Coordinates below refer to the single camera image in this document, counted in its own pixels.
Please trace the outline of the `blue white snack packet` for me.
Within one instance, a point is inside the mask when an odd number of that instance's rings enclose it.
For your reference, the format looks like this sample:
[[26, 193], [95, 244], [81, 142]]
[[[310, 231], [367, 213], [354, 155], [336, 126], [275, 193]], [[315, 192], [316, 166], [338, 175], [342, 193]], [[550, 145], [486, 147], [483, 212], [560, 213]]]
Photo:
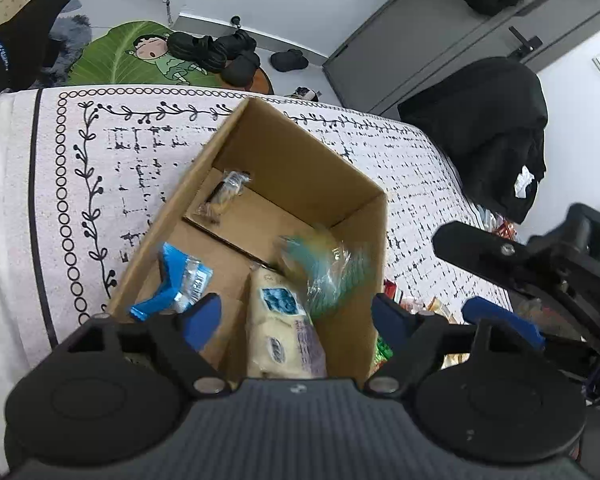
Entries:
[[200, 259], [164, 243], [159, 254], [161, 283], [144, 301], [133, 304], [129, 314], [135, 321], [145, 322], [162, 311], [184, 313], [206, 293], [213, 270]]

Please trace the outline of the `green yellow cookie packet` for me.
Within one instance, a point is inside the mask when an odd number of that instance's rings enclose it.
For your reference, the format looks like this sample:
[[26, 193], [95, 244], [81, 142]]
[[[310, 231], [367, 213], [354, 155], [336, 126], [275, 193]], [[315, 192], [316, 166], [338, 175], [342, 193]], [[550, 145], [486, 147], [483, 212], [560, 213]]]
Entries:
[[350, 248], [323, 228], [279, 237], [277, 255], [280, 270], [300, 287], [314, 320], [338, 310], [370, 277], [366, 251]]

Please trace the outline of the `cream Runfu cake packet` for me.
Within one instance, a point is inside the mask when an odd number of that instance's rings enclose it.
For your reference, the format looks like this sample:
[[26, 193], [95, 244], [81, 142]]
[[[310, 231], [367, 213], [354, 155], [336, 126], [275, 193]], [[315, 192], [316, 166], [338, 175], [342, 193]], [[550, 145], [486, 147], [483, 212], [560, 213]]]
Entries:
[[246, 322], [249, 378], [327, 376], [326, 356], [309, 313], [283, 275], [251, 272]]

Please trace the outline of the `dark green snack packet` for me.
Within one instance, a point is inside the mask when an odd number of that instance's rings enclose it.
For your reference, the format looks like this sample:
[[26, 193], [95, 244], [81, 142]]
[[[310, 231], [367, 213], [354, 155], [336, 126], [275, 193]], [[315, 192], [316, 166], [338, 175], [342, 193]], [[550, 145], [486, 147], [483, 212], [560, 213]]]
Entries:
[[381, 338], [377, 336], [375, 355], [373, 359], [372, 371], [370, 374], [375, 374], [385, 363], [387, 363], [393, 357], [393, 351], [389, 345]]

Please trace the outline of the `orange cracker packet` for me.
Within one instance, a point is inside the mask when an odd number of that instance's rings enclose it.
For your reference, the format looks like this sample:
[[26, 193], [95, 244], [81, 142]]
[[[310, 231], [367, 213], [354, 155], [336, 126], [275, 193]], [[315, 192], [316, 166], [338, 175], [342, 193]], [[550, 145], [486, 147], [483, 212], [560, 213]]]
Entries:
[[443, 316], [450, 324], [457, 324], [452, 310], [437, 297], [432, 298], [426, 310], [430, 313]]

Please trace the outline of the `red plastic basket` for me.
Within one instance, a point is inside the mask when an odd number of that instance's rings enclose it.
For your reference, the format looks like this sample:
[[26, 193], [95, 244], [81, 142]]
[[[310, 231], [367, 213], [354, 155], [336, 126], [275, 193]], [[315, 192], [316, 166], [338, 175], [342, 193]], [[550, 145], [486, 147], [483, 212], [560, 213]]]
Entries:
[[494, 233], [506, 240], [516, 240], [517, 230], [514, 222], [503, 220], [502, 223], [494, 230]]

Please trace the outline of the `clear brown snack packet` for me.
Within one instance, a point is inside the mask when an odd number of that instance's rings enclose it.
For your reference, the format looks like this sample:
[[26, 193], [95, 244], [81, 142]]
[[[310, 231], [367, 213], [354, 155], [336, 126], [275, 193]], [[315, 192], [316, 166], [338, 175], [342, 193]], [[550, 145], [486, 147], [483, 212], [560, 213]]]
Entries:
[[211, 223], [219, 224], [224, 212], [242, 194], [242, 190], [250, 181], [249, 172], [225, 171], [222, 180], [198, 206], [195, 214]]

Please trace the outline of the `brown cardboard box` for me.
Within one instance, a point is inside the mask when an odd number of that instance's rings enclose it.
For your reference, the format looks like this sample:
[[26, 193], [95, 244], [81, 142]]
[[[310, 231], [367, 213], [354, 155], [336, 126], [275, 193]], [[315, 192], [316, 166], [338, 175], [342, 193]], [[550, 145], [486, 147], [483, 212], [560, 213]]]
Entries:
[[[219, 224], [195, 214], [225, 171], [251, 181]], [[247, 376], [246, 316], [250, 274], [279, 266], [285, 235], [324, 228], [366, 251], [370, 277], [343, 305], [314, 324], [332, 377], [362, 384], [370, 374], [377, 333], [370, 314], [384, 277], [387, 197], [360, 170], [260, 99], [240, 103], [204, 146], [161, 207], [108, 304], [127, 321], [130, 307], [159, 284], [158, 255], [169, 243], [213, 270], [209, 289], [222, 299], [222, 321], [202, 354], [231, 382]]]

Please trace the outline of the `black jacket on chair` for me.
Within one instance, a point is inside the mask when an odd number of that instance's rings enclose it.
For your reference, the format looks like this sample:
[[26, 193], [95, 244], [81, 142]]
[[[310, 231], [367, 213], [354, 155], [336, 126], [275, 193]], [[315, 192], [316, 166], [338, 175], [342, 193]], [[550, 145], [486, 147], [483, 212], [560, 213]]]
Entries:
[[510, 58], [483, 58], [398, 105], [452, 162], [467, 198], [521, 224], [546, 171], [548, 110], [539, 77]]

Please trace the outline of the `patterned white bed cover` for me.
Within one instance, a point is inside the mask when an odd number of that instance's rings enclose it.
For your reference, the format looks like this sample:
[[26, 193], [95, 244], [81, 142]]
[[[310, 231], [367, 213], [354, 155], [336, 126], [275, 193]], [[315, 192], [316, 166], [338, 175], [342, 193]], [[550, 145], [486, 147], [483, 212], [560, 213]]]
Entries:
[[[243, 99], [169, 86], [0, 96], [0, 474], [9, 391], [105, 307], [160, 207]], [[503, 289], [434, 256], [438, 226], [481, 219], [420, 130], [328, 104], [270, 104], [384, 189], [385, 274], [401, 292], [452, 312], [473, 296], [508, 305]]]

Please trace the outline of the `pile of black shoes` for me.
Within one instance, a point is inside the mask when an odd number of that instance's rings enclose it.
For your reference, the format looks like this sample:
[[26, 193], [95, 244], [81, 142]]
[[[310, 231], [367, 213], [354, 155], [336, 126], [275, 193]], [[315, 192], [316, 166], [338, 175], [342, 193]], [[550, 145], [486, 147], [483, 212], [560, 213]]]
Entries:
[[242, 29], [214, 39], [194, 37], [187, 32], [172, 32], [166, 40], [168, 51], [183, 61], [194, 62], [207, 72], [219, 74], [235, 88], [250, 88], [260, 70], [257, 41]]

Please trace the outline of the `green leaf cartoon rug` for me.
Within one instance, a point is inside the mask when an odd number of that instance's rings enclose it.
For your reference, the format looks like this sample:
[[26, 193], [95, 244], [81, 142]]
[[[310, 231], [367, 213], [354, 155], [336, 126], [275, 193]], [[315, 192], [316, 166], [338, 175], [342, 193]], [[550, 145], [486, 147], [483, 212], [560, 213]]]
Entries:
[[69, 86], [177, 84], [230, 88], [220, 75], [174, 58], [166, 48], [172, 30], [151, 21], [127, 22], [92, 41], [68, 71]]

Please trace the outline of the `black slipper near door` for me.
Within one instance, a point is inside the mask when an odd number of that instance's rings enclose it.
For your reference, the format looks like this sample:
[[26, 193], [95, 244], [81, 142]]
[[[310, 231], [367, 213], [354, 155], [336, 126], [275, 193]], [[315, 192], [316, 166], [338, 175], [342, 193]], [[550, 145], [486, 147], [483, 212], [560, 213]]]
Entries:
[[288, 49], [284, 52], [275, 52], [270, 56], [270, 64], [281, 73], [293, 70], [305, 70], [309, 66], [309, 60], [299, 49]]

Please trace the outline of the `grey door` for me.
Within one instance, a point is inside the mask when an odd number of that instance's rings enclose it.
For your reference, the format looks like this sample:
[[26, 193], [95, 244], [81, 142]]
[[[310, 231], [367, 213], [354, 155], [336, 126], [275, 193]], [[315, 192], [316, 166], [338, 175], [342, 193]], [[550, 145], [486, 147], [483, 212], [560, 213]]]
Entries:
[[516, 50], [509, 26], [543, 41], [520, 60], [538, 72], [600, 31], [600, 0], [521, 0], [492, 18], [463, 0], [389, 0], [324, 71], [343, 106], [395, 118], [413, 94], [480, 58]]

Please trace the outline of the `grey fluffy rug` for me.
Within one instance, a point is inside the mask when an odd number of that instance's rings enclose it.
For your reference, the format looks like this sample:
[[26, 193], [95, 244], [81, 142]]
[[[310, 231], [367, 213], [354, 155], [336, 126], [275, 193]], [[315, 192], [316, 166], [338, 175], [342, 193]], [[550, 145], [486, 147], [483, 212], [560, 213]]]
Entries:
[[86, 15], [58, 18], [50, 31], [43, 64], [31, 89], [68, 84], [72, 66], [92, 41], [91, 22]]

